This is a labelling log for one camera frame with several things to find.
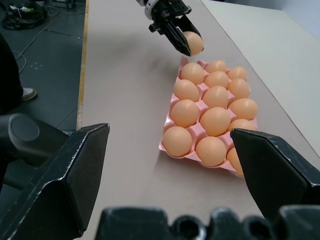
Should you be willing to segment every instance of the beige tabletop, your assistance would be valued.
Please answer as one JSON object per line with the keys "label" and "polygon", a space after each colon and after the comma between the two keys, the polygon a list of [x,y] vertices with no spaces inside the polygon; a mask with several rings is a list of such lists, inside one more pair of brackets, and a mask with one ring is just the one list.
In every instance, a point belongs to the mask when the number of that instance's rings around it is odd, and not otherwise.
{"label": "beige tabletop", "polygon": [[[230,68],[244,66],[251,98],[260,107],[259,129],[283,137],[305,158],[319,161],[206,7],[200,1],[184,2],[191,6],[189,18],[205,44],[204,52],[191,60],[223,59]],[[100,190],[82,239],[94,238],[101,211],[113,206],[160,207],[170,222],[192,214],[208,223],[210,211],[219,206],[241,217],[260,214],[243,178],[159,152],[181,54],[164,36],[149,32],[144,8],[135,0],[91,0],[87,22],[78,127],[110,123],[110,135]]]}
{"label": "beige tabletop", "polygon": [[320,40],[281,10],[202,2],[320,156]]}

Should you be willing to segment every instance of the white wall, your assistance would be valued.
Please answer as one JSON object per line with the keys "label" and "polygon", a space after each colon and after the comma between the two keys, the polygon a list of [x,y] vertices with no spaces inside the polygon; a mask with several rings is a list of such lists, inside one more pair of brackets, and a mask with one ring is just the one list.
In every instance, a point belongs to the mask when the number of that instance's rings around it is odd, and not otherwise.
{"label": "white wall", "polygon": [[226,0],[225,2],[265,9],[282,10],[283,6],[286,4],[287,1],[291,0]]}
{"label": "white wall", "polygon": [[320,40],[320,0],[289,0],[282,10]]}
{"label": "white wall", "polygon": [[226,2],[283,10],[320,40],[320,0],[226,0]]}

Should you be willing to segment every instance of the pink egg tray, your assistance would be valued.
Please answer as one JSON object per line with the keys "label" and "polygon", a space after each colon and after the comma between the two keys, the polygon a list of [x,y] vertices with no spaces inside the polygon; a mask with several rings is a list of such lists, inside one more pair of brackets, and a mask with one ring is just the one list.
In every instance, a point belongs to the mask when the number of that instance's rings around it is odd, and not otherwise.
{"label": "pink egg tray", "polygon": [[[179,81],[181,79],[181,71],[182,68],[189,63],[189,60],[186,57],[182,57],[181,59],[181,64],[180,64],[180,68],[178,71],[178,77],[176,78],[176,82]],[[206,61],[198,61],[197,62],[203,69],[205,69],[208,65],[208,62]],[[206,77],[209,76],[209,73],[207,71],[204,71],[204,79],[206,79]],[[204,96],[204,94],[206,93],[206,91],[209,89],[209,87],[205,84],[205,83],[201,83],[196,85],[199,92],[200,92],[200,99],[198,102],[196,102],[195,104],[198,106],[199,108],[199,117],[198,120],[196,122],[196,124],[186,128],[186,130],[191,134],[192,137],[192,147],[190,152],[187,155],[184,156],[180,156],[180,157],[176,157],[176,156],[172,156],[170,155],[167,150],[164,148],[164,146],[162,145],[162,139],[159,143],[159,149],[161,151],[166,152],[169,156],[171,156],[172,158],[175,159],[190,159],[190,160],[194,160],[198,163],[200,163],[201,165],[203,165],[206,168],[222,168],[222,169],[226,169],[228,171],[231,171],[232,173],[236,174],[236,170],[231,166],[230,162],[227,161],[227,159],[225,159],[220,165],[217,166],[206,166],[202,163],[201,159],[198,157],[195,149],[196,149],[196,145],[197,143],[205,138],[208,137],[205,129],[201,126],[201,124],[199,123],[200,118],[202,117],[202,115],[209,109],[208,106],[204,103],[204,101],[202,101],[202,97]],[[228,106],[235,100],[235,96],[228,91],[228,96],[229,96],[229,103]],[[171,120],[170,116],[170,112],[171,109],[174,107],[174,105],[179,102],[179,98],[177,98],[174,94],[172,94],[171,97],[171,102],[170,102],[170,109],[169,112],[166,116],[166,120],[165,120],[165,124],[164,124],[164,129],[163,129],[163,133],[168,130],[171,127],[176,126],[174,121]],[[236,115],[227,107],[227,111],[230,113],[230,117],[231,117],[231,122],[233,122],[236,119]],[[250,121],[256,128],[258,128],[258,124],[257,124],[257,120],[253,119]],[[230,137],[230,132],[225,132],[223,135],[218,136],[217,138],[219,138],[225,145],[226,150],[230,150],[231,148],[234,147],[234,143],[233,140]]]}

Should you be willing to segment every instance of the egg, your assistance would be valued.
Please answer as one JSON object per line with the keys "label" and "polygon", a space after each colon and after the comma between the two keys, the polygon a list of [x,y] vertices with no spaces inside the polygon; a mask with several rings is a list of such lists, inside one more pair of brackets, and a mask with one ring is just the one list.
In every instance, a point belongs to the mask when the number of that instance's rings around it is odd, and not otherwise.
{"label": "egg", "polygon": [[230,104],[229,109],[236,115],[236,119],[252,120],[257,116],[258,106],[250,98],[241,98]]}
{"label": "egg", "polygon": [[203,102],[209,109],[215,107],[226,108],[229,102],[228,91],[223,86],[214,86],[204,94]]}
{"label": "egg", "polygon": [[232,80],[229,83],[227,90],[234,95],[236,100],[247,99],[250,96],[250,87],[248,83],[241,78]]}
{"label": "egg", "polygon": [[202,52],[204,49],[204,41],[198,34],[192,31],[185,31],[183,35],[186,38],[192,55],[197,55]]}
{"label": "egg", "polygon": [[197,102],[200,98],[197,86],[185,79],[181,79],[174,84],[173,93],[180,100],[188,99]]}
{"label": "egg", "polygon": [[227,64],[222,60],[212,61],[208,63],[208,65],[205,67],[205,70],[210,74],[217,71],[226,73]]}
{"label": "egg", "polygon": [[212,88],[215,86],[222,86],[226,89],[229,84],[229,78],[225,72],[215,71],[206,77],[206,79],[204,80],[204,83],[209,88]]}
{"label": "egg", "polygon": [[191,150],[192,137],[185,128],[173,126],[163,134],[162,145],[170,155],[181,157]]}
{"label": "egg", "polygon": [[225,160],[227,154],[225,144],[214,136],[201,139],[196,145],[195,152],[203,165],[207,167],[220,165]]}
{"label": "egg", "polygon": [[229,112],[222,107],[214,107],[206,111],[200,119],[200,124],[211,137],[225,133],[231,122]]}
{"label": "egg", "polygon": [[230,124],[227,131],[230,132],[232,129],[256,130],[256,127],[246,119],[237,119]]}
{"label": "egg", "polygon": [[205,72],[198,63],[190,62],[182,68],[181,78],[189,80],[195,85],[198,85],[204,82]]}
{"label": "egg", "polygon": [[245,81],[248,80],[247,72],[242,66],[237,66],[237,67],[232,68],[228,72],[228,77],[231,80],[234,80],[234,79],[243,79]]}
{"label": "egg", "polygon": [[235,169],[236,173],[239,175],[239,176],[244,176],[244,172],[242,170],[242,167],[241,167],[241,164],[240,164],[240,161],[239,161],[239,157],[238,157],[238,154],[237,154],[237,151],[235,148],[232,148],[227,156],[226,156],[226,159],[230,162],[231,166]]}
{"label": "egg", "polygon": [[178,101],[170,112],[170,118],[175,125],[188,128],[197,122],[199,116],[198,106],[191,100]]}

